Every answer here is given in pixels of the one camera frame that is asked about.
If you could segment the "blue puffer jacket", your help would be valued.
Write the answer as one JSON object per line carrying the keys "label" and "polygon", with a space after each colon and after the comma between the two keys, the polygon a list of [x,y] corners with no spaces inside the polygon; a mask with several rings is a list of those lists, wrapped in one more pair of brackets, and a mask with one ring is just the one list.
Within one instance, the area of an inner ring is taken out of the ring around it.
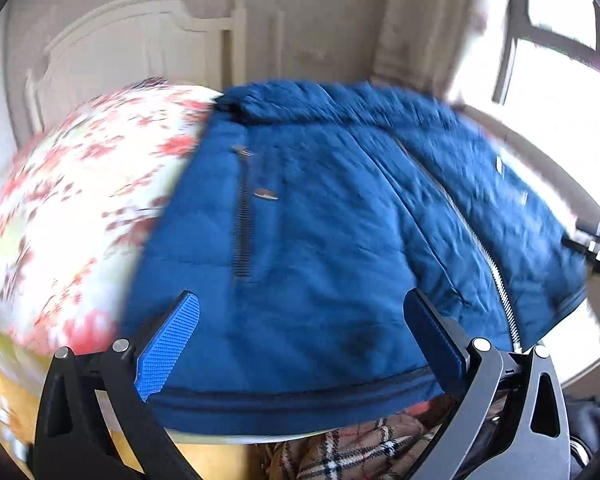
{"label": "blue puffer jacket", "polygon": [[272,81],[227,90],[148,240],[120,322],[182,292],[199,322],[148,398],[170,429],[288,436],[440,389],[407,328],[421,290],[468,335],[536,344],[582,304],[583,259],[480,129],[419,94]]}

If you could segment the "plaid scarf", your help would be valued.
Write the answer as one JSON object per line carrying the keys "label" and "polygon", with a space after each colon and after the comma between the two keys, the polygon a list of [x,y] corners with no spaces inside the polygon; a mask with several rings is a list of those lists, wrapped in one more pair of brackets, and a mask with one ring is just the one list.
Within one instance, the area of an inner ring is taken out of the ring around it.
{"label": "plaid scarf", "polygon": [[258,444],[265,479],[401,479],[442,428],[442,394],[388,417],[296,440]]}

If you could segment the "floral bed quilt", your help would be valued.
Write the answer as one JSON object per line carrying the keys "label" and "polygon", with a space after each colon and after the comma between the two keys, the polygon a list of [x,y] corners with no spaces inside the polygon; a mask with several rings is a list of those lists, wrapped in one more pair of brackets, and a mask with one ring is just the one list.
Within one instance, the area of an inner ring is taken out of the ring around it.
{"label": "floral bed quilt", "polygon": [[218,94],[161,79],[37,134],[0,183],[0,371],[39,393],[53,353],[105,349]]}

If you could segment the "sailboat print curtain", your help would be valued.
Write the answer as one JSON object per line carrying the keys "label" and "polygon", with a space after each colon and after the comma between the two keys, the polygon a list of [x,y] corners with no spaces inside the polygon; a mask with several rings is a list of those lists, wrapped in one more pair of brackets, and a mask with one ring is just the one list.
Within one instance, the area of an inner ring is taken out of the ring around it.
{"label": "sailboat print curtain", "polygon": [[386,0],[372,81],[451,103],[489,101],[509,0]]}

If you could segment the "silver desk lamp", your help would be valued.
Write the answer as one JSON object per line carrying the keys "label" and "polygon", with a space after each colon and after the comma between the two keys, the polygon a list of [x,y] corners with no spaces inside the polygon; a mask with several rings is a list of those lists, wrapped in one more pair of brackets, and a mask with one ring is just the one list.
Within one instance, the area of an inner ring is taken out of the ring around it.
{"label": "silver desk lamp", "polygon": [[277,79],[283,77],[284,72],[284,49],[285,49],[285,12],[278,10],[273,21],[273,51],[274,51],[274,76]]}

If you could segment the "white wooden headboard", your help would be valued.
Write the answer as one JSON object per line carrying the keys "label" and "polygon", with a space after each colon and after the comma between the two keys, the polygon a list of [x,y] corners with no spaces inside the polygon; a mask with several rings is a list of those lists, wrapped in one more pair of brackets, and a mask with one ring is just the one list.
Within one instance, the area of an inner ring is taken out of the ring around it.
{"label": "white wooden headboard", "polygon": [[247,0],[222,18],[195,18],[185,0],[114,0],[84,14],[42,51],[24,82],[34,132],[78,105],[147,78],[213,90],[247,80]]}

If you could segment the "window frame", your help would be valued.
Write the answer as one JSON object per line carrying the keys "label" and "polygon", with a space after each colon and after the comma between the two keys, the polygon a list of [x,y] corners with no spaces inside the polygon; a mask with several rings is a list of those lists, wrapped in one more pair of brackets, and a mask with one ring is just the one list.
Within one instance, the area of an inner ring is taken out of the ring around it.
{"label": "window frame", "polygon": [[521,41],[600,73],[600,0],[508,0],[507,25],[492,101],[506,102]]}

